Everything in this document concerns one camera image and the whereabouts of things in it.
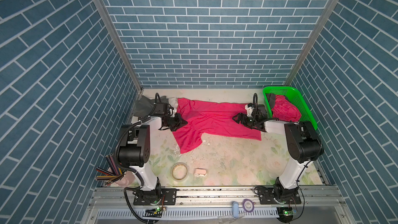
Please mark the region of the green plastic basket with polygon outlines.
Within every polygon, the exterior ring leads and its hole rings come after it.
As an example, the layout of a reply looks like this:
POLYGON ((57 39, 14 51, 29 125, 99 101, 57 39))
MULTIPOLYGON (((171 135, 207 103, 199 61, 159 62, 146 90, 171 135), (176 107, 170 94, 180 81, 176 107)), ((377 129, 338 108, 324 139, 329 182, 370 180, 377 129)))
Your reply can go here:
POLYGON ((302 94, 300 91, 294 87, 289 87, 289 86, 267 86, 263 89, 263 95, 264 95, 264 102, 265 106, 267 109, 267 115, 268 118, 273 117, 272 113, 272 108, 270 106, 270 103, 267 99, 267 94, 275 94, 275 95, 284 95, 287 97, 287 99, 292 103, 295 107, 298 108, 300 111, 302 117, 300 121, 310 121, 314 127, 314 129, 317 131, 318 130, 318 125, 317 122, 306 104, 302 94))

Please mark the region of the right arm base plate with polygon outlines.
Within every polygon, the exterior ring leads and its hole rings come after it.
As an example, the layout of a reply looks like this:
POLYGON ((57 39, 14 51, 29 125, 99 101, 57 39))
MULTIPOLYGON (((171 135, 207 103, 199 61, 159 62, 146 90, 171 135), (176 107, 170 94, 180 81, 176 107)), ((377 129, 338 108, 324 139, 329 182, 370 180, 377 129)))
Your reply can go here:
POLYGON ((298 189, 288 190, 286 195, 275 195, 273 187, 256 186, 253 192, 258 196, 260 204, 296 204, 302 203, 298 189))

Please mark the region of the aluminium rail frame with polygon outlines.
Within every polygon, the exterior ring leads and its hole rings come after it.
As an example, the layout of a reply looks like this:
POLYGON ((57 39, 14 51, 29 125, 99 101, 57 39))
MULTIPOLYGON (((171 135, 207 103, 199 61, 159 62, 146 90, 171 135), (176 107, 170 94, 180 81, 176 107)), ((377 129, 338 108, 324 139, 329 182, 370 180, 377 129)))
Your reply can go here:
MULTIPOLYGON (((301 186, 302 201, 294 201, 286 206, 297 209, 294 224, 353 224, 347 202, 337 186, 301 186)), ((262 205, 260 197, 252 186, 208 186, 176 187, 173 195, 174 205, 168 205, 160 223, 218 223, 233 215, 233 202, 243 204, 245 199, 254 202, 254 211, 245 213, 239 208, 237 223, 278 223, 277 208, 283 205, 262 205)), ((87 207, 82 222, 98 223, 136 223, 127 207, 121 187, 96 188, 87 207)))

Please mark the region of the pink eraser block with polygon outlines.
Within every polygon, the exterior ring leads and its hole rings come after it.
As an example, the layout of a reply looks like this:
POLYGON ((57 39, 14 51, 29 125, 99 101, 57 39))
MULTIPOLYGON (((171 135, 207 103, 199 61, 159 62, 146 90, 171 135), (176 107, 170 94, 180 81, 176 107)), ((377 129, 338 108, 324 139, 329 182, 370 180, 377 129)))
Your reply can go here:
POLYGON ((200 169, 200 168, 195 168, 194 169, 194 176, 200 177, 200 176, 206 176, 207 175, 207 170, 206 169, 200 169))

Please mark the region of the blue white small bottle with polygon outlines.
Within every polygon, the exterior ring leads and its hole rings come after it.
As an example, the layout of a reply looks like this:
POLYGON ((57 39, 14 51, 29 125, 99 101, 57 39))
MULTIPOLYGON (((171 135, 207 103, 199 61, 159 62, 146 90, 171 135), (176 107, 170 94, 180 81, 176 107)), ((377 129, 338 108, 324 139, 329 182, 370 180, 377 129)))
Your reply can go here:
POLYGON ((237 219, 239 217, 239 204, 236 201, 232 202, 232 217, 237 219))

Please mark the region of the right circuit board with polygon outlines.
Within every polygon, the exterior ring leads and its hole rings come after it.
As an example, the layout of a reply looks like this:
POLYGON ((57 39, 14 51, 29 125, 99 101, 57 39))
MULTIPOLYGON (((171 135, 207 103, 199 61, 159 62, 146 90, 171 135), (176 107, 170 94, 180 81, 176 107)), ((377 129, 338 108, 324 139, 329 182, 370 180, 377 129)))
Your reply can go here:
POLYGON ((293 221, 295 210, 292 207, 278 207, 277 208, 277 220, 284 224, 289 224, 293 221))

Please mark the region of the magenta t shirt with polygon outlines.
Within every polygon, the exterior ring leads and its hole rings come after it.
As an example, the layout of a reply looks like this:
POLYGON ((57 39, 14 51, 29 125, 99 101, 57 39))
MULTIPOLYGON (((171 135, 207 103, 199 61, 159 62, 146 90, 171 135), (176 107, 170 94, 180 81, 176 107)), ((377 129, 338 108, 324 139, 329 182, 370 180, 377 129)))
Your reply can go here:
POLYGON ((202 134, 226 136, 231 138, 261 140, 261 133, 236 123, 233 117, 246 113, 245 104, 215 103, 199 100, 178 99, 177 113, 187 124, 173 136, 180 153, 188 153, 202 144, 202 134))
POLYGON ((298 122, 302 114, 284 95, 275 96, 275 104, 272 108, 274 118, 282 121, 298 122))

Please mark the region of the tape roll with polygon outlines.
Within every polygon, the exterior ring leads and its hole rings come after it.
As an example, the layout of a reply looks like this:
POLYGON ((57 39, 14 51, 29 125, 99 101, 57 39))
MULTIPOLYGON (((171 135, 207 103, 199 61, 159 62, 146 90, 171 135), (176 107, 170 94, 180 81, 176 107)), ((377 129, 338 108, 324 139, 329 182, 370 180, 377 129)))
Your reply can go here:
POLYGON ((172 167, 171 176, 174 180, 184 180, 188 175, 188 167, 184 163, 177 163, 172 167))

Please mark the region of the circuit board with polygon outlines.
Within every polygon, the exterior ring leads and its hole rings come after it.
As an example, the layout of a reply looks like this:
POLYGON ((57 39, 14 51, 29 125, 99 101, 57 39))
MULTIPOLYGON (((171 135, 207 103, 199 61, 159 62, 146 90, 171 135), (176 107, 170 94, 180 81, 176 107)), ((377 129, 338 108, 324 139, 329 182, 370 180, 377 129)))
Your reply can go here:
POLYGON ((163 216, 163 208, 145 208, 143 211, 143 218, 145 219, 154 219, 161 218, 163 216))
POLYGON ((289 224, 293 221, 295 210, 292 207, 278 207, 277 208, 277 220, 284 224, 289 224))

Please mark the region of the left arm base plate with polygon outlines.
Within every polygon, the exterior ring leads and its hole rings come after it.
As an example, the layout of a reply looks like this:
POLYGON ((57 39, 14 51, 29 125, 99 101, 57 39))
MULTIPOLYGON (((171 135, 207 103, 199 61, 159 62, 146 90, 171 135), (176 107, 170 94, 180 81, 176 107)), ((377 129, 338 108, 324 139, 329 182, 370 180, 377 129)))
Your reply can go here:
POLYGON ((134 205, 175 205, 177 189, 158 188, 151 191, 136 190, 133 192, 134 205))

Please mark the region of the left circuit board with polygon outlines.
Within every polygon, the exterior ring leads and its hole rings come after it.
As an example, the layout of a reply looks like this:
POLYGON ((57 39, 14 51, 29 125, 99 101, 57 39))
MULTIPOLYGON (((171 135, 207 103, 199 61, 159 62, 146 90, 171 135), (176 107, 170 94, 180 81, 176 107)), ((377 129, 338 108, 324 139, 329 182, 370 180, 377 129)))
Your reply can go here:
POLYGON ((161 218, 163 216, 163 208, 145 208, 143 211, 143 218, 145 219, 154 219, 161 218))

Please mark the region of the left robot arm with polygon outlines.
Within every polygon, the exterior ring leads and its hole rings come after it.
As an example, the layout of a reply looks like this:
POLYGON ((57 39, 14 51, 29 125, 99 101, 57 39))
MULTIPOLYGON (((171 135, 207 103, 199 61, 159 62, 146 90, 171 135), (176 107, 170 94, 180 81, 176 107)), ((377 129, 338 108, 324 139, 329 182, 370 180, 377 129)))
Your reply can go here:
POLYGON ((175 132, 187 124, 169 103, 157 102, 149 115, 121 127, 113 157, 118 168, 134 174, 139 182, 139 193, 157 198, 161 196, 159 179, 146 165, 150 158, 151 131, 175 132))

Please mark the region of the cup of coloured pencils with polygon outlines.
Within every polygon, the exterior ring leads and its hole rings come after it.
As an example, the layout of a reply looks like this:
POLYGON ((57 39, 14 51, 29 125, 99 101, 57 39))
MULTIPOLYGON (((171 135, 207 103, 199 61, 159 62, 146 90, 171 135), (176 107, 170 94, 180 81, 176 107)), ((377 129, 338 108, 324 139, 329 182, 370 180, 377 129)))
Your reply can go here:
POLYGON ((133 173, 118 167, 112 155, 106 155, 105 161, 103 167, 95 169, 99 173, 95 180, 101 182, 103 187, 128 187, 136 183, 133 173))

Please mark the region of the folded grey t shirt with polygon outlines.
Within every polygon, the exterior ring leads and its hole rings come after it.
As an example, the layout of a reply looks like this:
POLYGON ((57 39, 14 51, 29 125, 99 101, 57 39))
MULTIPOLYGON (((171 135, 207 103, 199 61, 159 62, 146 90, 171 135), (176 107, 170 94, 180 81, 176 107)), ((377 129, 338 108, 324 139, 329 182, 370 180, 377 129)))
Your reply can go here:
POLYGON ((169 100, 166 96, 155 95, 155 99, 142 96, 133 107, 133 116, 143 118, 145 116, 164 116, 167 112, 166 104, 169 100))

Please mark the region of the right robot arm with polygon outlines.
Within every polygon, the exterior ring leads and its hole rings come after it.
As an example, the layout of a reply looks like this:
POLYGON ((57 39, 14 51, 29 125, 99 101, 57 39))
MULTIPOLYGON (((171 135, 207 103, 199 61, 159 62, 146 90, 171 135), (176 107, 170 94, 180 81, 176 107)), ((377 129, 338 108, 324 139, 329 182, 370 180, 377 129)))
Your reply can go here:
POLYGON ((323 153, 321 140, 312 123, 266 118, 257 104, 250 103, 245 109, 247 113, 238 113, 232 118, 236 123, 286 137, 290 158, 282 175, 274 183, 274 199, 283 203, 298 196, 299 182, 304 172, 323 153))

